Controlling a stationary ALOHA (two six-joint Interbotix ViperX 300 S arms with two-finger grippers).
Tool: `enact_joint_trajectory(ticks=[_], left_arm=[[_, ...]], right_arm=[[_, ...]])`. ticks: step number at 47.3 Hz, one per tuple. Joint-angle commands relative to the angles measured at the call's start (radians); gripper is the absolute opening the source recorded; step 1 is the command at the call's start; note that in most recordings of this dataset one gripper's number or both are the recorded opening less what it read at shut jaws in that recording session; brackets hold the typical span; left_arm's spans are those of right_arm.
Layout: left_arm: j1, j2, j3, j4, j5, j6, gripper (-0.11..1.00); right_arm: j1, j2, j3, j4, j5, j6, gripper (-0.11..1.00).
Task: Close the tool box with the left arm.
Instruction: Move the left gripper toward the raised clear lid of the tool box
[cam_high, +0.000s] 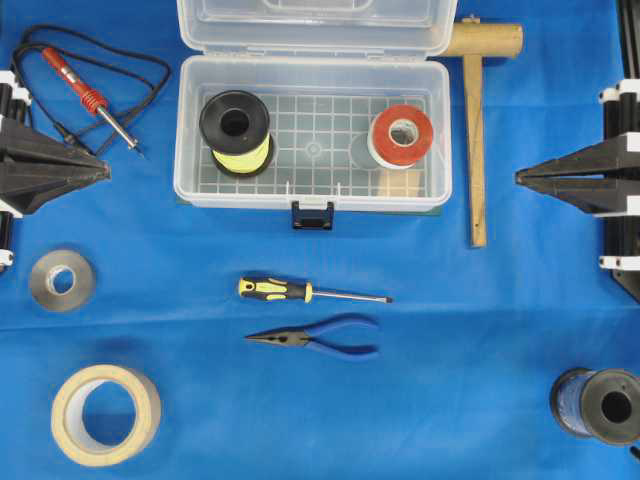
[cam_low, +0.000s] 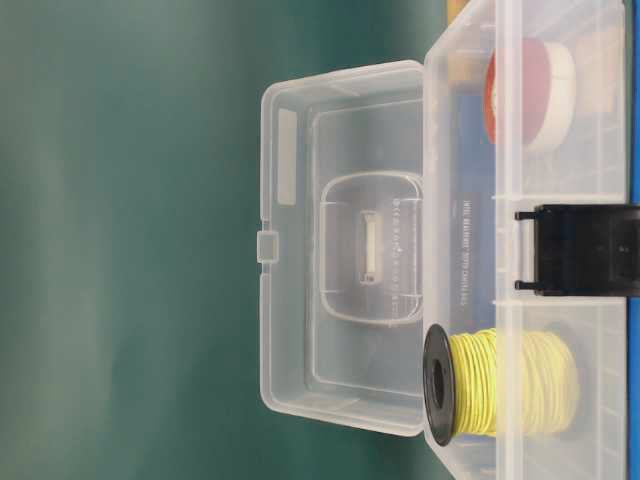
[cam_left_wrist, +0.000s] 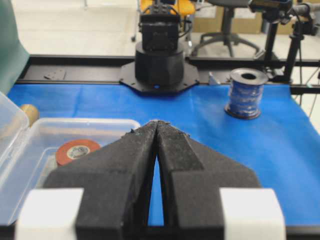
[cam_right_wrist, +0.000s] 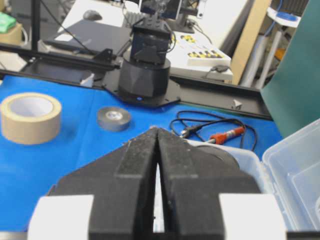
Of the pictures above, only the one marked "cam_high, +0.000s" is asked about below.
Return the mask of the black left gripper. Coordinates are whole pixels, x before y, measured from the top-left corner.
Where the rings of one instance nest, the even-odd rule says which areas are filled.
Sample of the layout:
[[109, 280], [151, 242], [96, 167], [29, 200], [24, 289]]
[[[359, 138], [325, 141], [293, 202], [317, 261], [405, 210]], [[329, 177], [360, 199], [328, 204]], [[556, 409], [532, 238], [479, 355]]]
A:
[[22, 124], [30, 106], [29, 91], [11, 70], [2, 70], [1, 156], [23, 167], [1, 168], [1, 272], [13, 265], [15, 218], [33, 214], [57, 197], [111, 177], [110, 167], [94, 155]]

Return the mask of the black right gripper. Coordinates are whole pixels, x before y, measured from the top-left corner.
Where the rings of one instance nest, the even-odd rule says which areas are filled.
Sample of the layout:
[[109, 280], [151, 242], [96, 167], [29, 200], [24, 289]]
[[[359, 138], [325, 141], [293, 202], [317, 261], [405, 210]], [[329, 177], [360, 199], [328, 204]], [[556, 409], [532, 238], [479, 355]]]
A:
[[[605, 140], [515, 174], [517, 184], [555, 197], [609, 225], [603, 269], [639, 269], [639, 82], [623, 80], [600, 94]], [[605, 174], [603, 178], [564, 176]]]

